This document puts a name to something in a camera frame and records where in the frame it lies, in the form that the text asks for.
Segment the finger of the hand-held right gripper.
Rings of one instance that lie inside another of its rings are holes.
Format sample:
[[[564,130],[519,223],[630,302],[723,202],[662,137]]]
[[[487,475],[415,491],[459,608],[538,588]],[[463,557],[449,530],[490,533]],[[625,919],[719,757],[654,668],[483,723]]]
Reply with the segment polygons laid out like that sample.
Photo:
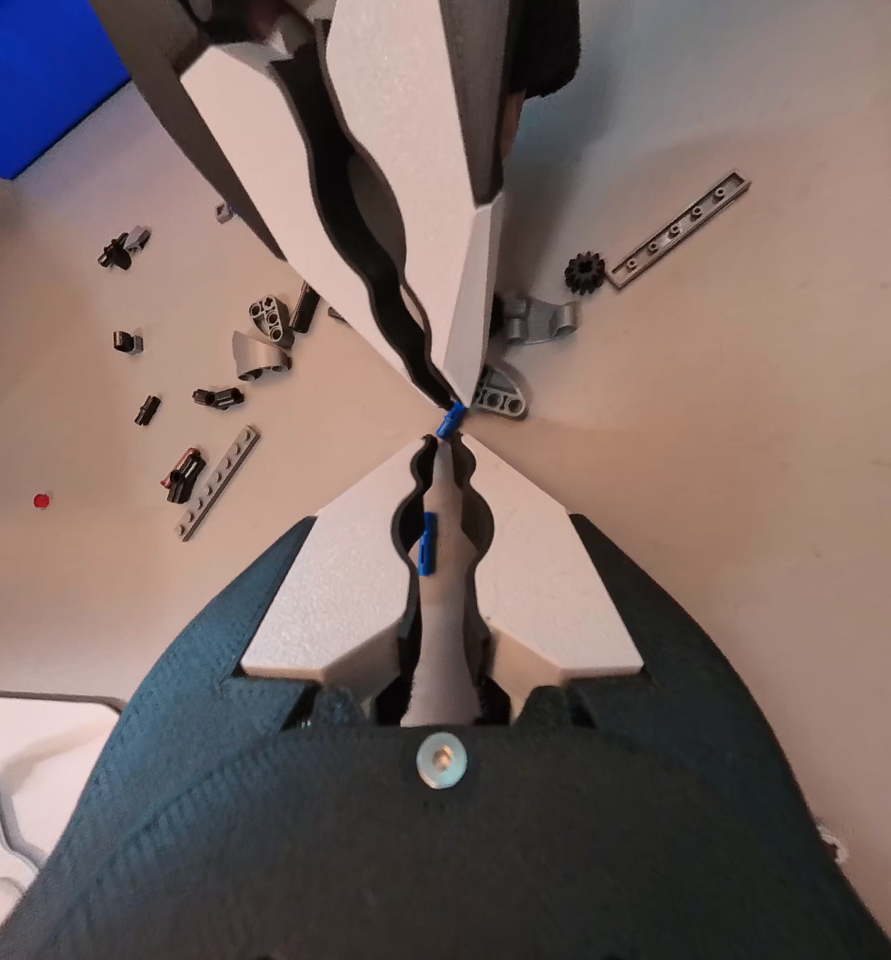
[[[481,377],[496,292],[517,6],[341,1],[323,48],[343,126],[396,202],[429,360],[464,405]]]
[[[340,123],[320,55],[323,24],[288,2],[186,2],[207,45],[180,76],[287,262],[443,410],[454,394],[431,362],[428,325],[401,258],[356,198],[365,165]]]

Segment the grey curved lego panel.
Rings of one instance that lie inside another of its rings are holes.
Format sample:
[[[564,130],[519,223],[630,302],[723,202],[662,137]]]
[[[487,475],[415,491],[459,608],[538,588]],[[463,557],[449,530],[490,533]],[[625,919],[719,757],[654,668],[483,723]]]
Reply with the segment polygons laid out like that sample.
[[[292,369],[292,358],[287,349],[272,341],[236,330],[231,339],[236,378],[251,382],[264,373],[285,373]]]

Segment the black and red lego connector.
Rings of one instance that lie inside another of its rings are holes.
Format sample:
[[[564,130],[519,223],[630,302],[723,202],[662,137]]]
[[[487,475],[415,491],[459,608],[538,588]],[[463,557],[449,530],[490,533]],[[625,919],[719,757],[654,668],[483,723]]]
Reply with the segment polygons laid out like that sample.
[[[166,501],[187,503],[206,464],[198,447],[188,448],[169,474],[161,480],[160,485],[166,490]]]

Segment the long dark grey lego plate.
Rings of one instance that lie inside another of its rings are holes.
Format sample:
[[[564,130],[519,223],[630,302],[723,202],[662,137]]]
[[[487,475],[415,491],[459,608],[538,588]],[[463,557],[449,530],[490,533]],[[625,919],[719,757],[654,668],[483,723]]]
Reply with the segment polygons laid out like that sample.
[[[707,222],[744,196],[751,185],[751,180],[738,171],[721,177],[692,204],[609,267],[607,280],[611,287],[621,291],[637,280],[700,231]]]

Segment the grey triangular lego liftarm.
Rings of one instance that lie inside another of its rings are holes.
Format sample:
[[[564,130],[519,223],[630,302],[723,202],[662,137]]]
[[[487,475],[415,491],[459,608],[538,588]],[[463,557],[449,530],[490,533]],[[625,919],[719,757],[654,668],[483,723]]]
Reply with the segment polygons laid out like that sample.
[[[503,369],[485,364],[470,410],[520,421],[528,415],[528,403],[519,383]]]

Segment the white moulded tray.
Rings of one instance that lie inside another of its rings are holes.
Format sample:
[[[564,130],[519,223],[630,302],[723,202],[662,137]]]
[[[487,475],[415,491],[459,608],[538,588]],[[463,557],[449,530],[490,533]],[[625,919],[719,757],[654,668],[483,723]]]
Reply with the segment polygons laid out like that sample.
[[[0,927],[54,851],[124,707],[0,691]]]

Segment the grey lego technic beam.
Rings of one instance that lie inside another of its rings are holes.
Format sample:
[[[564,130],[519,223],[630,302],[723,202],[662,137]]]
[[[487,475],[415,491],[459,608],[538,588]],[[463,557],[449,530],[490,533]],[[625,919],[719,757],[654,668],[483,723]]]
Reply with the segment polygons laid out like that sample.
[[[248,316],[259,334],[273,345],[290,351],[295,342],[295,331],[286,304],[270,294],[254,301],[248,307]]]

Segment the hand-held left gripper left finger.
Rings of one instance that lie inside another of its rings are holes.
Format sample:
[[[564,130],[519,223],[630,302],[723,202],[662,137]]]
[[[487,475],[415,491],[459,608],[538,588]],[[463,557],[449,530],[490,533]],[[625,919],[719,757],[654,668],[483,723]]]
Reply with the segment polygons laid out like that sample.
[[[409,442],[321,508],[241,659],[253,678],[312,682],[407,713],[422,645],[425,494],[439,442]]]

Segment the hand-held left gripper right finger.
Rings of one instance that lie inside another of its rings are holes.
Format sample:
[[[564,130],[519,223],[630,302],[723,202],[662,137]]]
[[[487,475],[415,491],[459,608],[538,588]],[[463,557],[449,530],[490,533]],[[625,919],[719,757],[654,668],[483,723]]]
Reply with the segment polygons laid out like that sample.
[[[534,690],[635,676],[644,660],[569,511],[471,437],[450,442],[461,530],[463,647],[485,719]]]

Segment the blue plastic bin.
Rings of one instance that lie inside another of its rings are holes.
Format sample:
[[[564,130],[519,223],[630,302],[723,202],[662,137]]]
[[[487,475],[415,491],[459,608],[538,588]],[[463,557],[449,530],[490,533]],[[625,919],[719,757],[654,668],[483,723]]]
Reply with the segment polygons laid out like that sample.
[[[0,178],[14,179],[130,79],[88,1],[0,1]]]

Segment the black and grey lego connector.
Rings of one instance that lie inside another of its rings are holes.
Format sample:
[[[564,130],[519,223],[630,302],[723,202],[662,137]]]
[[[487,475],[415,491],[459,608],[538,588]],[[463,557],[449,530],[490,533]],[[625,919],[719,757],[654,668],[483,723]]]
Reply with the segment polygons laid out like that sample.
[[[151,236],[151,230],[144,225],[137,225],[132,230],[119,234],[103,247],[97,263],[103,269],[127,271],[131,269],[134,257],[144,251]]]

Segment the black lego gear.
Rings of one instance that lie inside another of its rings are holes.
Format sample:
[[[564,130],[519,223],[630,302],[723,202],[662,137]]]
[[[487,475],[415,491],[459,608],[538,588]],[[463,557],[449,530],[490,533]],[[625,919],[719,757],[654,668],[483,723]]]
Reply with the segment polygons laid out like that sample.
[[[599,253],[587,250],[572,257],[563,270],[567,290],[583,297],[596,293],[607,280],[607,267]]]

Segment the light grey lego plate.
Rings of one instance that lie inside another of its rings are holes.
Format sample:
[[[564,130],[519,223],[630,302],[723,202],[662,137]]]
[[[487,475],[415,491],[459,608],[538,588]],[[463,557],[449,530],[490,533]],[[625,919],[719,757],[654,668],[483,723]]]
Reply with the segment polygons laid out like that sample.
[[[175,524],[174,533],[182,543],[189,542],[196,534],[260,439],[259,428],[245,425],[205,472],[204,479],[192,490]]]

